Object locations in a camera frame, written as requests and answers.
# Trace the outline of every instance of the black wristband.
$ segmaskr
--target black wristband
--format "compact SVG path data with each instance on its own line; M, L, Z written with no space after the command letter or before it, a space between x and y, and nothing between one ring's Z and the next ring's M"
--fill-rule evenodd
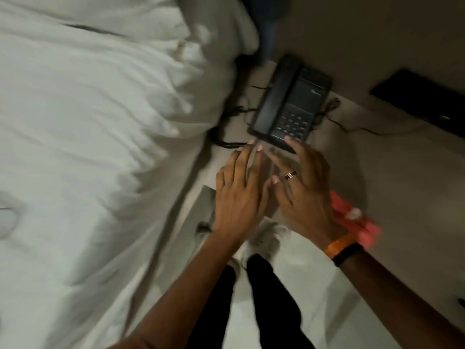
M353 243L352 245L347 246L344 250L339 252L337 255L334 256L333 262L336 267L339 267L342 262L352 256L354 253L363 250L363 246L360 245L358 242Z

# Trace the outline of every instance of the hand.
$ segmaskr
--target hand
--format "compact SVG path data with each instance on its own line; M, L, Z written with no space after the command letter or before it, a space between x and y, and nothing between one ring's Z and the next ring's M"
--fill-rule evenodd
M213 235L237 244L239 248L249 232L263 218L268 202L271 180L262 187L260 172L265 158L263 146L255 153L255 160L246 178L247 163L255 145L250 141L232 152L226 165L216 175L216 211Z
M333 221L329 165L323 155L310 146L288 136L286 143L299 157L302 176L294 176L288 180L291 197L288 196L279 177L273 176L276 199L294 230L311 240L321 250L325 250L333 241L347 233ZM294 170L278 155L272 152L266 152L266 155L278 166L282 174L287 175Z

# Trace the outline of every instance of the orange wristband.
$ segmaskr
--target orange wristband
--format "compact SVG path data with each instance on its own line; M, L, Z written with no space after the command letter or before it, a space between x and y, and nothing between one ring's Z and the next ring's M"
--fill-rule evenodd
M331 260L339 255L339 253L344 250L346 247L356 243L358 241L357 236L355 234L349 233L347 235L344 235L340 239L334 241L332 244L330 244L326 250L325 254L328 256Z

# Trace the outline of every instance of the black pants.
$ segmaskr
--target black pants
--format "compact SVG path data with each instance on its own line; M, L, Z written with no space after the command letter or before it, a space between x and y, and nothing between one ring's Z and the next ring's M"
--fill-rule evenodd
M314 349L300 329L299 307L271 265L256 254L247 262L247 276L252 286L262 348ZM197 320L187 348L219 349L223 346L235 281L234 269L226 266Z

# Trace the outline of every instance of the person's right arm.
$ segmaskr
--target person's right arm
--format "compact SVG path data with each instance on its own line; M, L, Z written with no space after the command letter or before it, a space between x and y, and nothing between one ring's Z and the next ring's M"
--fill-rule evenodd
M323 251L347 234L332 219L328 163L311 147L289 138L286 142L297 153L302 174L288 181L291 197L283 182L273 176L276 199L294 230ZM283 174L293 170L276 154L267 155ZM340 269L403 349L464 348L462 332L367 252L353 254Z

